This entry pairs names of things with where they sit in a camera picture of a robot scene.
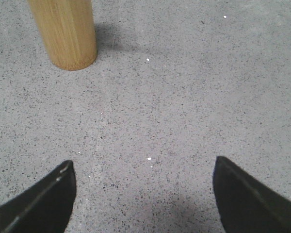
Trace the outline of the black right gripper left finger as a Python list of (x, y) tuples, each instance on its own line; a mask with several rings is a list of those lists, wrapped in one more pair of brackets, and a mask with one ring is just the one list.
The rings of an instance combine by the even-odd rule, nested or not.
[(71, 160), (0, 206), (0, 233), (63, 233), (76, 198)]

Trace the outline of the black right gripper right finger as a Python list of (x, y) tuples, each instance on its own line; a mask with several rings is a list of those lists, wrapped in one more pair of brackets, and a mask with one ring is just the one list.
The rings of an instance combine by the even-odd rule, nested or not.
[(224, 156), (216, 158), (213, 191), (227, 233), (291, 233), (291, 201)]

